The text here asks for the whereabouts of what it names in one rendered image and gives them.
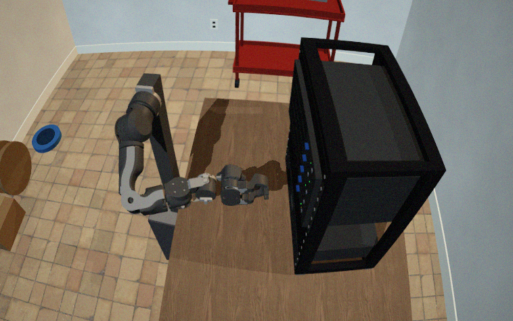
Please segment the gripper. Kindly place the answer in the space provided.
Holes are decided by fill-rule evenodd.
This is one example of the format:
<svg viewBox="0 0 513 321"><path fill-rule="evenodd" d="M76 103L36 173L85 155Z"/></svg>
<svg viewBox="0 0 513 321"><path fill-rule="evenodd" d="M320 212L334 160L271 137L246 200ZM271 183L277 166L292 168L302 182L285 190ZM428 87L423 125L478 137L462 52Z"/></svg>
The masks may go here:
<svg viewBox="0 0 513 321"><path fill-rule="evenodd" d="M269 199L269 181L263 174L255 173L250 181L246 181L242 168L229 164L225 165L215 177L222 184L221 202L224 205L252 204L254 199L260 196L264 196L265 200Z"/></svg>

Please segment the black server rack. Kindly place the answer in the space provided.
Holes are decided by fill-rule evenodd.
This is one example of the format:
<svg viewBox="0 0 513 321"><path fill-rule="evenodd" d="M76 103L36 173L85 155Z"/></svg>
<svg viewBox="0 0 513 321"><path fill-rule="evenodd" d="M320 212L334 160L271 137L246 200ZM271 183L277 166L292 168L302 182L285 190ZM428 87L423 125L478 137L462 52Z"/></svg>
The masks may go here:
<svg viewBox="0 0 513 321"><path fill-rule="evenodd" d="M321 61L317 48L375 55L372 65ZM289 116L294 274L374 268L446 172L389 46L301 37Z"/></svg>

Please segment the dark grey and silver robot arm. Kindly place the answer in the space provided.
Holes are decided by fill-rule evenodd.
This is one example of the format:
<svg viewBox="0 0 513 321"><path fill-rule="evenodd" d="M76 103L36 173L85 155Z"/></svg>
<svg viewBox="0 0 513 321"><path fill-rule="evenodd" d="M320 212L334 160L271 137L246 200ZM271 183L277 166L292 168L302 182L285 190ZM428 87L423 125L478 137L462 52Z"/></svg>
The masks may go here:
<svg viewBox="0 0 513 321"><path fill-rule="evenodd" d="M175 177L164 182L164 188L153 186L146 188L145 194L136 193L135 182L143 171L142 142L150 138L152 121L158 116L162 102L152 86L137 85L135 91L126 114L117 119L114 127L119 143L118 193L122 206L132 214L153 215L167 212L167 203L169 209L185 209L191 202L202 201L205 205L212 202L216 198L217 178L208 173L189 179Z"/></svg>

